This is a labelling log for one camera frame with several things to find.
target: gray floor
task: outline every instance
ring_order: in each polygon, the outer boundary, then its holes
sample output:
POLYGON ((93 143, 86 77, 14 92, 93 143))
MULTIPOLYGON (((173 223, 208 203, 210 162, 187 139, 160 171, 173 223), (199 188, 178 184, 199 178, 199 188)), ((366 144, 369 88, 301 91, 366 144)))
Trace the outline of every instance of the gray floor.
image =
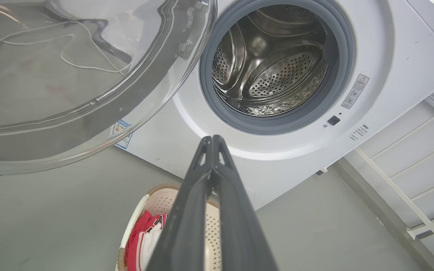
MULTIPOLYGON (((168 182, 179 179, 116 148, 0 177, 0 271, 113 270, 136 204, 168 182)), ((257 214, 281 270, 419 270, 333 168, 257 214)))

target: stainless steel drum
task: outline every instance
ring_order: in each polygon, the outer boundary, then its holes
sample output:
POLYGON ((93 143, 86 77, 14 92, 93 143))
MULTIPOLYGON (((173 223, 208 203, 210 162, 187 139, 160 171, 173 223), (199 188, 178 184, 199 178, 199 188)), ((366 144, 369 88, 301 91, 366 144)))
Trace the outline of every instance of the stainless steel drum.
POLYGON ((232 108, 252 116, 285 113, 304 103, 327 70, 326 31, 306 9, 269 6, 239 20, 222 38, 212 80, 232 108))

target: white cable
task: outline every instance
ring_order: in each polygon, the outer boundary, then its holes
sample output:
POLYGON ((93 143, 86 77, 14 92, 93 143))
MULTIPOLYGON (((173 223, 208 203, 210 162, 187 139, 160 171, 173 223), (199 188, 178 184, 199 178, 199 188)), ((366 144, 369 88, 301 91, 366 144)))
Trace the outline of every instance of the white cable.
POLYGON ((122 74, 123 76, 125 76, 125 74, 124 74, 122 71, 123 71, 124 69, 128 68, 128 66, 129 66, 130 64, 128 64, 127 66, 125 66, 125 67, 122 68, 122 69, 118 69, 117 67, 115 67, 115 65, 113 65, 113 63, 110 61, 110 59, 109 59, 109 58, 108 58, 108 57, 107 57, 107 56, 106 56, 106 55, 105 55, 105 54, 100 50, 100 48, 98 47, 98 45, 93 41, 90 30, 89 30, 89 29, 88 29, 84 24, 82 24, 82 23, 80 23, 80 22, 77 22, 77 21, 69 21, 69 22, 80 24, 81 26, 83 26, 83 27, 86 29, 86 31, 87 31, 88 34, 90 35, 90 40, 92 41, 93 45, 95 45, 95 47, 98 49, 98 51, 100 51, 100 53, 103 55, 103 57, 105 57, 105 59, 110 63, 110 65, 112 65, 112 67, 115 68, 115 70, 102 69, 102 68, 98 68, 98 67, 86 67, 86 66, 80 66, 80 65, 73 64, 73 63, 69 62, 68 60, 66 60, 65 57, 63 56, 63 53, 65 52, 66 48, 67 48, 67 47, 72 43, 72 41, 73 41, 74 38, 76 37, 74 34, 67 34, 67 35, 59 36, 59 37, 57 37, 57 38, 50 38, 50 39, 43 40, 43 41, 35 41, 35 42, 32 42, 32 43, 12 43, 12 42, 10 42, 10 41, 5 41, 5 39, 10 38, 11 36, 15 36, 15 35, 18 35, 18 34, 21 34, 21 33, 26 33, 26 32, 36 31, 36 30, 40 30, 40 29, 46 29, 46 28, 49 28, 49 27, 52 27, 52 26, 57 26, 57 25, 59 25, 59 24, 66 24, 67 22, 64 22, 64 23, 58 23, 58 24, 52 24, 52 25, 50 25, 50 26, 40 27, 40 28, 37 28, 37 29, 30 29, 30 30, 25 30, 25 31, 19 31, 19 32, 16 32, 16 33, 11 33, 11 34, 9 34, 9 35, 7 35, 7 36, 4 36, 3 38, 0 38, 0 42, 5 43, 5 44, 10 44, 10 45, 32 45, 32 44, 36 44, 36 43, 46 43, 46 42, 48 42, 48 41, 58 40, 59 38, 71 37, 70 41, 69 41, 69 42, 68 42, 68 43, 63 47, 63 49, 62 49, 61 52, 60 52, 60 58, 61 58, 61 60, 63 60, 65 63, 67 63, 67 64, 69 64, 69 65, 72 65, 72 66, 74 66, 74 67, 80 68, 80 69, 96 69, 96 70, 101 70, 101 71, 103 71, 103 72, 120 73, 120 74, 122 74))

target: washing machine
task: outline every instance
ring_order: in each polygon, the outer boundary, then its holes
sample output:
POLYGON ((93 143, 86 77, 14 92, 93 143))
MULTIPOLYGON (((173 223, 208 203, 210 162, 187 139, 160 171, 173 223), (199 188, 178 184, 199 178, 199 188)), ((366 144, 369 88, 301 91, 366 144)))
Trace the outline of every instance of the washing machine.
POLYGON ((184 177, 200 138, 220 134, 256 209, 434 91, 434 31, 407 1, 219 0, 217 10, 198 66, 119 147, 184 177))
POLYGON ((116 144, 184 177, 219 134, 258 209, 433 91, 405 0, 0 4, 0 174, 116 144))

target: plastic basket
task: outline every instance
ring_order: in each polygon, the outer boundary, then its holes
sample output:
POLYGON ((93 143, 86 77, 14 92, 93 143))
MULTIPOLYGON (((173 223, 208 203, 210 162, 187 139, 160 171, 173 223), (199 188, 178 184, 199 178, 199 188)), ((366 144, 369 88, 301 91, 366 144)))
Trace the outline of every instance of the plastic basket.
MULTIPOLYGON (((170 213, 174 200, 179 192, 176 185, 160 185, 151 189, 138 203, 135 211, 131 215, 130 221, 125 229, 125 233, 118 250, 118 259, 115 271, 127 271, 124 256, 125 247, 130 237, 131 230, 136 220, 146 211, 152 216, 158 214, 170 213)), ((206 207, 206 225, 205 225, 205 271, 220 270, 220 226, 219 226, 219 208, 218 204, 212 200, 207 203, 206 207)))

